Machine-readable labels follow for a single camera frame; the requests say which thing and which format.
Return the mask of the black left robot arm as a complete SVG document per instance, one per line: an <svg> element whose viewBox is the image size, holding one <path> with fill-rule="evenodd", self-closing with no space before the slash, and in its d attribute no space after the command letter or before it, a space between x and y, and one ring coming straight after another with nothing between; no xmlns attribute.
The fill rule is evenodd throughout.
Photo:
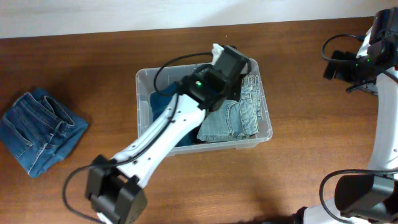
<svg viewBox="0 0 398 224"><path fill-rule="evenodd" d="M144 187L162 160L206 112L238 94L243 71L251 69L249 59L228 45L215 44L213 54L211 63L177 82L169 105L138 139L111 159L93 160L85 197L100 223L134 223L147 205Z"/></svg>

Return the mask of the clear plastic storage bin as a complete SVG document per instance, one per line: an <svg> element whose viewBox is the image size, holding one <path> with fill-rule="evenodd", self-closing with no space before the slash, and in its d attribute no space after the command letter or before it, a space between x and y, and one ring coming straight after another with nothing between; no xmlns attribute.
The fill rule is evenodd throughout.
<svg viewBox="0 0 398 224"><path fill-rule="evenodd" d="M191 74L197 67L197 64L191 64L164 68L157 79L158 88L161 90L167 88L173 82L179 81L185 75ZM261 120L258 122L259 132L245 140L211 142L184 147L175 147L170 151L169 156L205 151L217 151L223 149L252 148L271 139L273 130L267 108L266 96L262 85L258 63L253 58L251 59L251 68L251 74L254 75L255 79L259 82L259 95L261 100ZM158 68L143 68L136 73L137 134L139 136L146 131L146 129L153 123L154 120L154 110L150 105L150 95L155 92L153 81L158 70Z"/></svg>

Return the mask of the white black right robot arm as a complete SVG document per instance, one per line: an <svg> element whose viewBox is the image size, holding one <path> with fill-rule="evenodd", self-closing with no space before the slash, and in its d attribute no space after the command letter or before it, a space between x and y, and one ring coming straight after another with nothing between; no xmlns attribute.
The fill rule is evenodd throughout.
<svg viewBox="0 0 398 224"><path fill-rule="evenodd" d="M343 169L323 178L320 204L303 207L291 223L397 223L397 8L376 13L358 52L322 55L326 79L339 79L378 98L373 152L366 169Z"/></svg>

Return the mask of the dark blue jeans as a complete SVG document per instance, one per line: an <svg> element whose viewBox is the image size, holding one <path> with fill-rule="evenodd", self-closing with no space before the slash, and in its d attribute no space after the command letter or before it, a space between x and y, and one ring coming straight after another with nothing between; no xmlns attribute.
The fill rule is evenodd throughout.
<svg viewBox="0 0 398 224"><path fill-rule="evenodd" d="M72 152L88 123L47 91L20 96L1 118L1 141L36 178Z"/></svg>

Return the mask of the light blue jeans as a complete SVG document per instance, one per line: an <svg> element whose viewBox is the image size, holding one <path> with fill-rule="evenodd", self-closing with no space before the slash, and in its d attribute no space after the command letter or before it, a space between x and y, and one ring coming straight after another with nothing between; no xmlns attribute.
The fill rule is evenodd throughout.
<svg viewBox="0 0 398 224"><path fill-rule="evenodd" d="M243 79L240 100L225 100L219 110L209 113L197 139L203 142L248 139L259 132L261 120L260 78L248 75Z"/></svg>

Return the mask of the teal blue garment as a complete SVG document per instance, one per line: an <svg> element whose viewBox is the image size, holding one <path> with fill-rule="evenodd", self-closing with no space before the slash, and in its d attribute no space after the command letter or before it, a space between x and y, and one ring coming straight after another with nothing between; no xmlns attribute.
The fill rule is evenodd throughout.
<svg viewBox="0 0 398 224"><path fill-rule="evenodd" d="M161 90L162 93L172 94L176 91L176 83L170 84L167 88ZM162 112L169 105L172 96L163 96L156 91L150 94L150 106L153 113L153 121L155 121ZM187 135L185 135L176 145L177 147L191 146L194 144L197 138L198 128L191 130Z"/></svg>

